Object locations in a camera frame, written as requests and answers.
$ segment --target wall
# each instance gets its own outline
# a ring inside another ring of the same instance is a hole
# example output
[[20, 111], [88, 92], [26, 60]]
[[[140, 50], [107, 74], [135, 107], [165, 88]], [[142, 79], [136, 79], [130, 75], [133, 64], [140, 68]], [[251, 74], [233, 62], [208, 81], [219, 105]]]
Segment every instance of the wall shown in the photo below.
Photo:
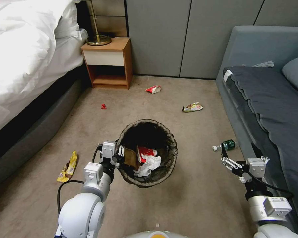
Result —
[[112, 37], [127, 37], [124, 0], [93, 0], [92, 2], [98, 31]]
[[216, 78], [234, 26], [298, 26], [298, 0], [93, 0], [93, 5], [99, 31], [111, 36], [127, 36], [128, 10], [135, 74]]

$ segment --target red wrapper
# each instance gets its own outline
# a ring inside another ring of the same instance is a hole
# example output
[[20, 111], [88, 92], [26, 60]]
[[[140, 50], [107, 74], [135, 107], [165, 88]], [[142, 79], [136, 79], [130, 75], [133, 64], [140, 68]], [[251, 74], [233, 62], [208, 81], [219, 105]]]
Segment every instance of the red wrapper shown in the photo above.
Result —
[[156, 156], [157, 151], [154, 149], [148, 149], [146, 147], [137, 146], [137, 155], [140, 163], [145, 163], [147, 160], [146, 156]]
[[160, 92], [160, 91], [161, 91], [161, 87], [158, 85], [155, 85], [155, 86], [152, 86], [152, 87], [146, 89], [146, 92], [150, 92], [152, 94]]

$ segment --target bed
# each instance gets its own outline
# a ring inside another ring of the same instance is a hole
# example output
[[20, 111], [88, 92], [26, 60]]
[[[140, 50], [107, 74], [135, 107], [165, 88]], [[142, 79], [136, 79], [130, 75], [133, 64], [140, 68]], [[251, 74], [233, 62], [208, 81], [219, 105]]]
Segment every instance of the bed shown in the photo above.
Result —
[[[255, 157], [254, 143], [271, 159], [267, 182], [294, 192], [287, 219], [298, 234], [298, 88], [281, 72], [297, 57], [298, 27], [237, 26], [216, 84], [244, 158]], [[252, 67], [267, 61], [275, 67]]]
[[0, 183], [54, 136], [88, 80], [76, 5], [52, 3], [0, 2]]

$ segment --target yellow snack wrapper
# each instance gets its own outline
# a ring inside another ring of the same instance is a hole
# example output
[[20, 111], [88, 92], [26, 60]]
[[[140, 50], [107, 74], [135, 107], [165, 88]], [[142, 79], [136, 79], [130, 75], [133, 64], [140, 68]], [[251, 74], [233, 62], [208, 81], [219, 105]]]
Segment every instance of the yellow snack wrapper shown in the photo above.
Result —
[[77, 154], [76, 150], [73, 151], [70, 161], [62, 168], [59, 176], [57, 177], [58, 182], [67, 182], [73, 175], [76, 167]]
[[203, 109], [203, 107], [198, 102], [195, 102], [195, 103], [188, 105], [187, 107], [183, 107], [182, 111], [183, 112], [193, 112], [193, 111], [200, 111], [202, 109]]

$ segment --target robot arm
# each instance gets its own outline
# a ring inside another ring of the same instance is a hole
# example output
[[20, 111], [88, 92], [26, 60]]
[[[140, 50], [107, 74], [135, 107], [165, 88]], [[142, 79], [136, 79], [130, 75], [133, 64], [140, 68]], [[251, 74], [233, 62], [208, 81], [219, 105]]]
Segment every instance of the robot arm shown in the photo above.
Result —
[[119, 155], [115, 155], [115, 142], [106, 141], [98, 148], [101, 148], [100, 163], [89, 162], [85, 166], [81, 193], [63, 205], [55, 237], [96, 238], [98, 235], [105, 215], [103, 202], [114, 179], [115, 167], [124, 162], [124, 147], [119, 148]]
[[245, 198], [250, 205], [252, 220], [258, 226], [254, 238], [298, 238], [296, 233], [284, 226], [287, 223], [286, 215], [292, 210], [288, 200], [284, 197], [273, 197], [267, 190], [267, 187], [272, 187], [292, 194], [266, 184], [264, 174], [269, 158], [261, 156], [235, 162], [228, 157], [224, 145], [221, 148], [221, 163], [239, 176], [239, 180], [247, 190]]

